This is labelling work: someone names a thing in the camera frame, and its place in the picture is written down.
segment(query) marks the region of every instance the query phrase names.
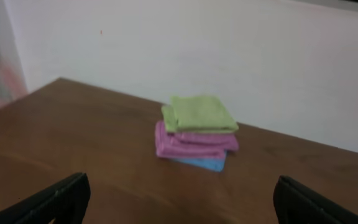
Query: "wooden table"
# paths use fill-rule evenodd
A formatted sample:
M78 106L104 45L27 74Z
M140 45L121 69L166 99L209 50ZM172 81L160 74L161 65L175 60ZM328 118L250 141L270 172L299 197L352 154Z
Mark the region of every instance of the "wooden table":
M84 171L84 223L277 223L280 174L358 214L358 153L242 124L211 172L156 158L160 106L60 79L0 110L0 210Z

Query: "green towel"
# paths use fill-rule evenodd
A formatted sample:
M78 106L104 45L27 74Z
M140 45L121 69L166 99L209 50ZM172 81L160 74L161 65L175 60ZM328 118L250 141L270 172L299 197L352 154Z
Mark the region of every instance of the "green towel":
M232 133L239 128L215 96L173 96L171 103L161 109L167 132Z

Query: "brown table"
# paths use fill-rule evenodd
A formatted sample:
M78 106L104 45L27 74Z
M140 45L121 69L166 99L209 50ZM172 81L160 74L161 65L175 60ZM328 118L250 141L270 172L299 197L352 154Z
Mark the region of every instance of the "brown table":
M156 158L160 106L61 79L0 110L0 210L84 171L84 223L277 223L280 174L358 214L358 153L242 124L211 172Z

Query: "stack of folded cloths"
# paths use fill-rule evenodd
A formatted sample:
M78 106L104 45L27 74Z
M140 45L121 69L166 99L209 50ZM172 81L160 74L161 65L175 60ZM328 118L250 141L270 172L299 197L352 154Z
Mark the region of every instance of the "stack of folded cloths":
M171 97L155 127L157 156L222 171L226 151L239 146L237 123L215 96Z

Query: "blue cloth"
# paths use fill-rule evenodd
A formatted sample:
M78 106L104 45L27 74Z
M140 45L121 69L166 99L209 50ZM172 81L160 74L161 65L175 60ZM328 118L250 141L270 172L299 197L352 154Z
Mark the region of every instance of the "blue cloth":
M226 160L227 152L224 152L224 159L172 159L174 161L190 164L205 169L221 172L224 167L224 161Z

